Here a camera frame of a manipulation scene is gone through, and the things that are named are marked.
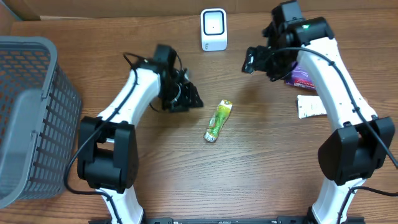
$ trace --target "wooden table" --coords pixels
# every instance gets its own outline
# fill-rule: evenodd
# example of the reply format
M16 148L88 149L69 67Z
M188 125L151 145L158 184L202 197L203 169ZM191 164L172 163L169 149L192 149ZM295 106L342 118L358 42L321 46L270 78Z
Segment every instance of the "wooden table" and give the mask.
M360 92L380 117L398 121L398 10L306 12L328 19ZM134 184L149 217L275 218L304 215L316 201L323 174L318 147L330 135L326 116L298 119L297 95L316 95L258 72L241 73L246 49L265 45L269 14L228 15L228 48L200 47L199 16L17 22L13 35L43 36L58 48L59 63L96 116L124 85L129 65L122 52L151 57L169 44L193 73L205 107L189 113L147 110L136 130L140 167ZM216 105L234 103L219 140L202 136ZM398 156L398 138L391 147ZM72 186L89 190L72 170ZM397 191L390 161L367 186ZM360 192L350 215L368 223L397 223L396 198ZM108 218L102 198L65 192L50 200L21 201L0 210L1 223L87 223Z

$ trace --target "food packet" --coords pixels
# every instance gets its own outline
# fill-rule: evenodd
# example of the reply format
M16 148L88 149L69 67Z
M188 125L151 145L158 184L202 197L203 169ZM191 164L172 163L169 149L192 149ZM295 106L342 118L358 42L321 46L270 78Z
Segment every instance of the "food packet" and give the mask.
M209 142L215 142L218 138L218 134L221 131L221 128L225 124L225 121L228 119L229 114L232 110L232 102L228 100L221 100L219 105L217 106L216 112L213 114L213 117L210 119L209 127L206 130L204 138Z

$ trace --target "green snack wrapper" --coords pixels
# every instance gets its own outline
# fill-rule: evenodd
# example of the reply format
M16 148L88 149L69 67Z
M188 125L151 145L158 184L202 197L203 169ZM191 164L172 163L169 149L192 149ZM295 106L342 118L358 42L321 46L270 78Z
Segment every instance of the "green snack wrapper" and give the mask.
M219 105L217 106L216 112L213 114L213 117L210 119L209 127L206 130L204 138L209 142L215 142L218 138L218 135L225 124L225 121L228 119L229 114L232 110L232 102L228 100L221 100Z

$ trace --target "gray plastic bin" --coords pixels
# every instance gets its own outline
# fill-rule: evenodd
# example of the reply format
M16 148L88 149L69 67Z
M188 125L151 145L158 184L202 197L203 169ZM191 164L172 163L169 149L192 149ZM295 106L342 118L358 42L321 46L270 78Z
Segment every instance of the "gray plastic bin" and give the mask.
M0 36L0 208L64 190L81 107L51 41Z

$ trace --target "small white box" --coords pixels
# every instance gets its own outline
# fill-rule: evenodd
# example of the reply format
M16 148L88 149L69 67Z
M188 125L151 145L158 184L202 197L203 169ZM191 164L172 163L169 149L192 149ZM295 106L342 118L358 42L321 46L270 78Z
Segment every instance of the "small white box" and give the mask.
M200 14L201 47L204 51L225 50L227 46L226 12L205 9Z

